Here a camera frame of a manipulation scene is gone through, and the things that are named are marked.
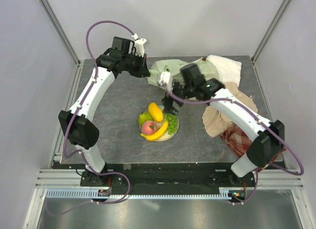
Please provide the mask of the yellow fake mango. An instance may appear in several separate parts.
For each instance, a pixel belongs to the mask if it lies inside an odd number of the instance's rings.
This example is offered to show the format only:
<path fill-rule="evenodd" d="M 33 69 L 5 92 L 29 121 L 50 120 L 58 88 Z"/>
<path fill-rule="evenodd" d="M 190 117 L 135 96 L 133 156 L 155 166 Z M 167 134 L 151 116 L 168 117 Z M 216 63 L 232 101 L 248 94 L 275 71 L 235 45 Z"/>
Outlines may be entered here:
<path fill-rule="evenodd" d="M 162 122 L 164 119 L 162 109 L 156 103 L 150 103 L 148 112 L 155 122 Z"/>

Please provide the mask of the green fake grapes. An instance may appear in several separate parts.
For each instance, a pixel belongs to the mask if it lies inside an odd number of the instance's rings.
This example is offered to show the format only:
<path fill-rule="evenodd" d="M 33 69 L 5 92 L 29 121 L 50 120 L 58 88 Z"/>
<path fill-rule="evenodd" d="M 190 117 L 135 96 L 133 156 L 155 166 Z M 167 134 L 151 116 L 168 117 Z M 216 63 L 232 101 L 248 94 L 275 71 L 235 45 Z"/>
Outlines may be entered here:
<path fill-rule="evenodd" d="M 172 135 L 178 128 L 178 118 L 174 114 L 166 114 L 166 120 L 168 120 L 167 133 Z"/>

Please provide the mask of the green fake apple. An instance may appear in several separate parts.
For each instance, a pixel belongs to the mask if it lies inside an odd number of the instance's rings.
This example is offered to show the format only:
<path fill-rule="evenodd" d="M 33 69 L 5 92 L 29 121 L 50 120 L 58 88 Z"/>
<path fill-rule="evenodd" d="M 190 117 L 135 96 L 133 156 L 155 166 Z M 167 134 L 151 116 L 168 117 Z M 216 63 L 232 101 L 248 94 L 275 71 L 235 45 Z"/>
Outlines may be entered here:
<path fill-rule="evenodd" d="M 142 126 L 148 120 L 153 121 L 153 118 L 149 112 L 141 113 L 138 117 L 138 123 L 140 126 Z"/>

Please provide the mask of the pink fake peach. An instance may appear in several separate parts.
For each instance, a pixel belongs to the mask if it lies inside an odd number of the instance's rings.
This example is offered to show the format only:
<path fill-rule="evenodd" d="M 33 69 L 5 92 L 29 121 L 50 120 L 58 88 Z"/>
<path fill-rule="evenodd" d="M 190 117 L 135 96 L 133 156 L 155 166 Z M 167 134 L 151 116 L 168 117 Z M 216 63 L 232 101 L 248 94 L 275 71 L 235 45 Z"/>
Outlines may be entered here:
<path fill-rule="evenodd" d="M 154 121 L 147 120 L 141 126 L 141 131 L 145 135 L 152 135 L 152 134 L 156 133 L 157 125 L 156 125 L 156 123 Z"/>

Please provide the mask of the light green plastic bag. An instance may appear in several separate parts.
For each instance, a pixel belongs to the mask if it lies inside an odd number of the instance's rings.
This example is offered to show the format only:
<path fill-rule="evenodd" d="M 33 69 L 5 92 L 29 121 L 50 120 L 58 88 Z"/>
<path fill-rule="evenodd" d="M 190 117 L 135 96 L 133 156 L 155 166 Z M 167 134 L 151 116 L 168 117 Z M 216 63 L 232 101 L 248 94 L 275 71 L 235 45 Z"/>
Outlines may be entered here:
<path fill-rule="evenodd" d="M 187 64 L 196 64 L 200 72 L 204 75 L 206 80 L 211 78 L 216 78 L 219 80 L 219 73 L 215 65 L 213 65 L 206 58 L 202 57 L 198 60 L 195 60 L 191 63 L 179 60 L 179 59 L 169 59 L 169 60 L 160 60 L 154 62 L 152 67 L 149 69 L 150 77 L 147 77 L 148 84 L 158 86 L 157 78 L 159 73 L 167 71 L 170 72 L 174 80 L 184 84 L 184 79 L 181 75 L 180 69 Z"/>

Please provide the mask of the yellow fake banana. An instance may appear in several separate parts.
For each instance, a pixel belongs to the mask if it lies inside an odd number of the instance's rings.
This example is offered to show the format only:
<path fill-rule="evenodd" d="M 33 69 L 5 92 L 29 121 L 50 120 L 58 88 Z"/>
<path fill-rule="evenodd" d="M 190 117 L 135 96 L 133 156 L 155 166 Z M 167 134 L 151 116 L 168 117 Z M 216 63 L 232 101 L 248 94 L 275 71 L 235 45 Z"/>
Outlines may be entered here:
<path fill-rule="evenodd" d="M 165 120 L 162 126 L 160 127 L 160 129 L 158 129 L 154 134 L 145 135 L 141 133 L 140 135 L 144 137 L 147 141 L 155 141 L 166 133 L 168 126 L 169 126 L 168 120 Z"/>

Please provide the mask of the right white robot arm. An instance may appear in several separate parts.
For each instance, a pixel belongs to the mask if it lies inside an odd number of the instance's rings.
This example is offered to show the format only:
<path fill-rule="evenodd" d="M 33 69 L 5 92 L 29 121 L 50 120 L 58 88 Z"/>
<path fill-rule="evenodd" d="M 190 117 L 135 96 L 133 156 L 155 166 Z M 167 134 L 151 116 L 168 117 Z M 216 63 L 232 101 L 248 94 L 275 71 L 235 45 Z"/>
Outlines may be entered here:
<path fill-rule="evenodd" d="M 270 164 L 284 148 L 284 124 L 272 122 L 255 113 L 238 100 L 219 80 L 206 80 L 196 64 L 185 65 L 180 70 L 184 84 L 174 81 L 168 71 L 158 75 L 157 84 L 166 90 L 163 101 L 165 111 L 177 113 L 173 102 L 191 105 L 208 104 L 226 115 L 250 139 L 247 152 L 231 165 L 226 174 L 227 183 L 238 186 L 249 172 Z"/>

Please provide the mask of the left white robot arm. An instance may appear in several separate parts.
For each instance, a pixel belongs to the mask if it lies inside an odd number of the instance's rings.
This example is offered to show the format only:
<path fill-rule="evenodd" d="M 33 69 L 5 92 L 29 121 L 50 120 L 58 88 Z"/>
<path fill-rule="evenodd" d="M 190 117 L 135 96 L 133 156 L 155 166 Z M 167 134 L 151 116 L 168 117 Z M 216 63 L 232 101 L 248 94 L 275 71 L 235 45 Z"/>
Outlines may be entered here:
<path fill-rule="evenodd" d="M 64 134 L 63 157 L 80 154 L 86 168 L 93 172 L 91 180 L 97 186 L 108 182 L 103 171 L 106 163 L 97 146 L 99 129 L 93 124 L 97 107 L 105 92 L 119 74 L 128 72 L 134 77 L 149 77 L 145 45 L 149 41 L 133 35 L 132 39 L 114 37 L 112 46 L 95 61 L 84 90 L 68 111 L 61 111 L 58 119 Z"/>

